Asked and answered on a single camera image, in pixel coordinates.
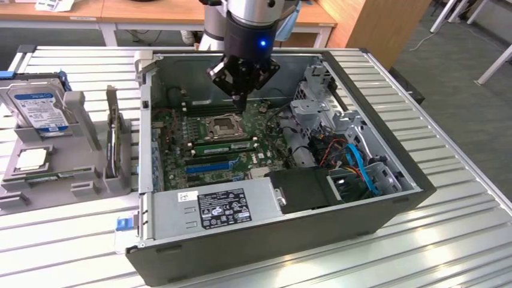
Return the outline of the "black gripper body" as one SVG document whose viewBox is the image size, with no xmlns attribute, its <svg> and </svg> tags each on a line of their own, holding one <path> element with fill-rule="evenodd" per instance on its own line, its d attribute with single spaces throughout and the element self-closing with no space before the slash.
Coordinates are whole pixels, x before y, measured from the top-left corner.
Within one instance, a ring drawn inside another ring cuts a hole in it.
<svg viewBox="0 0 512 288">
<path fill-rule="evenodd" d="M 225 28 L 224 58 L 229 59 L 229 72 L 241 91 L 241 65 L 247 62 L 261 63 L 272 59 L 277 25 L 275 23 L 265 26 L 247 25 L 233 17 L 232 13 L 228 13 Z"/>
</svg>

